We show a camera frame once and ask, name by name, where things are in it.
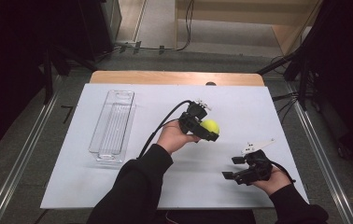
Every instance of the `black sleeve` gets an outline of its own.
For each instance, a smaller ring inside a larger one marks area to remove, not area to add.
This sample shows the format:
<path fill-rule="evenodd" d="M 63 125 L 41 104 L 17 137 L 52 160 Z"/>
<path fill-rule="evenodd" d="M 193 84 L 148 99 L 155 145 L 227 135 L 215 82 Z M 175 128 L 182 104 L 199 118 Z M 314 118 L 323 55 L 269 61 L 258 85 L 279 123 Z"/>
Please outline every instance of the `black sleeve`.
<path fill-rule="evenodd" d="M 173 164 L 159 145 L 121 167 L 112 190 L 93 208 L 87 223 L 149 223 L 162 191 L 162 177 Z"/>
<path fill-rule="evenodd" d="M 270 199 L 275 205 L 278 224 L 326 223 L 328 213 L 316 204 L 308 204 L 293 185 L 279 189 Z"/>

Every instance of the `clear plastic container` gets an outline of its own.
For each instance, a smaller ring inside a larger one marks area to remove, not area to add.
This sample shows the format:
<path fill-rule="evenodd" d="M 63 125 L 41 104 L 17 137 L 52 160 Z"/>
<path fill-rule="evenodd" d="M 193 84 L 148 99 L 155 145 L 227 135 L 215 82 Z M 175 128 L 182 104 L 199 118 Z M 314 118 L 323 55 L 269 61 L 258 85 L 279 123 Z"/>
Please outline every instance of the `clear plastic container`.
<path fill-rule="evenodd" d="M 89 148 L 98 161 L 124 162 L 134 112 L 133 91 L 109 91 Z"/>

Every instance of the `white tabletop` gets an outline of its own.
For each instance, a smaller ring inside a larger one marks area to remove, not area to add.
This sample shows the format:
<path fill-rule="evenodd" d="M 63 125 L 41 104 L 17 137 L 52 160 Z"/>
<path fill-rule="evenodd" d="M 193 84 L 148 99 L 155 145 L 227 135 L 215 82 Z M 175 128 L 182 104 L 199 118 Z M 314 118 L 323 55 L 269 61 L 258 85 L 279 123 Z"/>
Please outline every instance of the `white tabletop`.
<path fill-rule="evenodd" d="M 253 186 L 225 180 L 221 172 L 237 172 L 234 165 L 247 142 L 275 143 L 263 149 L 296 179 L 295 187 L 308 202 L 302 181 L 266 87 L 86 84 L 55 164 L 41 208 L 94 207 L 112 188 L 119 169 L 99 164 L 88 151 L 106 94 L 111 90 L 134 91 L 136 110 L 126 161 L 135 159 L 150 134 L 177 104 L 201 99 L 220 127 L 214 142 L 191 143 L 173 154 L 166 172 L 159 208 L 272 207 L 268 196 Z M 170 119 L 178 118 L 183 105 Z"/>

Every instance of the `yellow ball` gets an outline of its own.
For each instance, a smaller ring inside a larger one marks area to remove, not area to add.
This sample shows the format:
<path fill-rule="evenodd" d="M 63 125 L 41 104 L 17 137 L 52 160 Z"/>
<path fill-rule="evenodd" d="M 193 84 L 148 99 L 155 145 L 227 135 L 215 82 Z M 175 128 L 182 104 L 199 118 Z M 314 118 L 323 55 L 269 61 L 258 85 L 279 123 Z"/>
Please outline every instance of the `yellow ball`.
<path fill-rule="evenodd" d="M 207 129 L 209 132 L 213 132 L 219 134 L 219 126 L 218 124 L 212 119 L 206 119 L 200 123 L 200 125 Z"/>

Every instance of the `gray carpet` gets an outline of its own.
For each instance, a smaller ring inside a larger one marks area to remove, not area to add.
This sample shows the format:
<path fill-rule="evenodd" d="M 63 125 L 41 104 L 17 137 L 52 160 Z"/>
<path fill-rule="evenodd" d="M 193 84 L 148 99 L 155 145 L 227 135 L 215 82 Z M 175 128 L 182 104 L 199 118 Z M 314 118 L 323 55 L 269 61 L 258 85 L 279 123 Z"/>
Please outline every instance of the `gray carpet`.
<path fill-rule="evenodd" d="M 192 52 L 166 51 L 160 55 L 156 50 L 115 52 L 97 64 L 100 70 L 153 70 L 153 71 L 197 71 L 197 72 L 236 72 L 253 73 L 271 59 L 237 55 L 204 54 Z M 65 122 L 68 109 L 62 106 L 76 106 L 85 83 L 89 82 L 91 72 L 84 67 L 75 67 L 64 80 L 55 106 L 43 133 L 37 141 L 35 150 L 24 170 L 0 223 L 35 223 L 43 214 L 39 208 L 47 182 L 62 147 L 70 120 Z M 287 93 L 286 83 L 277 73 L 264 77 L 265 85 L 271 94 Z M 42 109 L 44 92 L 25 108 L 0 142 L 0 187 L 12 169 L 35 120 Z M 287 100 L 275 103 L 280 108 Z M 310 115 L 321 141 L 327 148 L 328 156 L 335 167 L 347 196 L 353 198 L 353 161 L 345 161 L 337 155 L 336 145 L 320 114 L 309 107 Z M 329 223 L 342 223 L 328 186 L 318 168 L 318 163 L 305 135 L 296 111 L 292 108 L 283 122 L 284 132 L 289 141 L 292 155 L 296 161 L 310 203 L 317 203 L 330 214 Z M 91 209 L 49 210 L 39 223 L 85 223 Z M 256 209 L 257 223 L 274 223 L 274 209 Z"/>

